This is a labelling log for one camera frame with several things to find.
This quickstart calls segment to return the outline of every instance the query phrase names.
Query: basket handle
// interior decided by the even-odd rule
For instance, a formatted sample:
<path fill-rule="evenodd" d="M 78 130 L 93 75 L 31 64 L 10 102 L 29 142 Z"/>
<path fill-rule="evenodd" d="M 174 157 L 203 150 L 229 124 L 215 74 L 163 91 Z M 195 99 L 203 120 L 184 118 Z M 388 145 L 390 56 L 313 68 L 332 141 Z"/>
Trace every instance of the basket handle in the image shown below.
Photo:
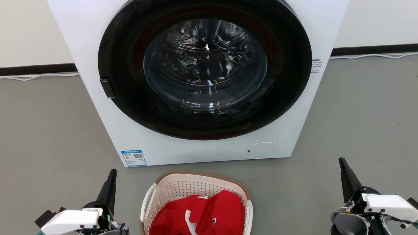
<path fill-rule="evenodd" d="M 147 206 L 147 202 L 149 200 L 149 198 L 152 196 L 154 196 L 154 192 L 157 190 L 156 189 L 157 184 L 153 184 L 147 191 L 147 194 L 145 194 L 144 197 L 144 201 L 142 202 L 142 206 L 141 206 L 141 222 L 144 222 L 146 220 L 146 218 L 148 217 L 148 212 L 150 210 L 150 205 L 152 203 L 152 201 L 150 201 L 150 204 Z"/>
<path fill-rule="evenodd" d="M 245 216 L 245 232 L 244 235 L 250 235 L 252 227 L 252 202 L 247 201 Z"/>

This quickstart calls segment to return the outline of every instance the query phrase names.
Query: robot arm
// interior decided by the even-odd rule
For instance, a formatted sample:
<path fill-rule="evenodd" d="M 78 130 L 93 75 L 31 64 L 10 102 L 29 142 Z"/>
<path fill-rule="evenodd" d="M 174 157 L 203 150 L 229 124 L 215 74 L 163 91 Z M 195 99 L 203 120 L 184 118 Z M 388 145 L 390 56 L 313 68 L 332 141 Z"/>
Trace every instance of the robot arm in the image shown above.
<path fill-rule="evenodd" d="M 339 159 L 344 207 L 331 215 L 332 235 L 391 235 L 386 227 L 389 220 L 397 221 L 402 229 L 418 228 L 418 203 L 399 195 L 381 195 L 363 187 L 344 158 Z"/>
<path fill-rule="evenodd" d="M 52 213 L 49 210 L 35 223 L 45 235 L 129 235 L 129 228 L 113 220 L 116 194 L 115 169 L 109 173 L 96 201 L 81 210 L 66 210 Z"/>

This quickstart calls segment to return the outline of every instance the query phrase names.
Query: white plastic basket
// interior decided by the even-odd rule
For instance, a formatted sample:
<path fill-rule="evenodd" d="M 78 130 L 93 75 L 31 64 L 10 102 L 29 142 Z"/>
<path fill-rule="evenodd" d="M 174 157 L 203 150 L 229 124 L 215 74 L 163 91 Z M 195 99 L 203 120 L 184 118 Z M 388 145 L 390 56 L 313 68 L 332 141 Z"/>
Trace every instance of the white plastic basket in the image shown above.
<path fill-rule="evenodd" d="M 150 187 L 141 207 L 141 234 L 149 234 L 155 216 L 167 202 L 191 195 L 211 197 L 222 190 L 228 190 L 240 196 L 245 207 L 245 224 L 242 234 L 250 235 L 252 203 L 245 186 L 227 177 L 196 171 L 167 172 Z"/>

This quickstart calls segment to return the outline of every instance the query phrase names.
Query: white stripe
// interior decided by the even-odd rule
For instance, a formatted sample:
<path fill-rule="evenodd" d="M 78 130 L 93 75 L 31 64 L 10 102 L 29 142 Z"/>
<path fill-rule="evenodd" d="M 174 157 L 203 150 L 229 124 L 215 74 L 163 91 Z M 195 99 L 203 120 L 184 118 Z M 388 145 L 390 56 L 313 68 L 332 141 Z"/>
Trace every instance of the white stripe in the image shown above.
<path fill-rule="evenodd" d="M 198 235 L 196 233 L 197 223 L 191 223 L 190 222 L 190 214 L 191 214 L 191 211 L 187 210 L 186 211 L 186 224 L 187 224 L 187 227 L 189 228 L 189 231 L 190 231 L 191 235 Z"/>

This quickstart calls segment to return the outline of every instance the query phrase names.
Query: washing machine door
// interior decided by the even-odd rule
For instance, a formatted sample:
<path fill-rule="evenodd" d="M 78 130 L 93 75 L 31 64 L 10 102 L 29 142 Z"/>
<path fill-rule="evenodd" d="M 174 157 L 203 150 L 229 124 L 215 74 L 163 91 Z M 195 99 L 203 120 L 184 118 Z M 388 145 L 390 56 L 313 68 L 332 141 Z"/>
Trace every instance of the washing machine door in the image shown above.
<path fill-rule="evenodd" d="M 133 0 L 99 48 L 106 95 L 130 118 L 178 138 L 255 131 L 298 99 L 311 72 L 307 34 L 274 0 Z"/>

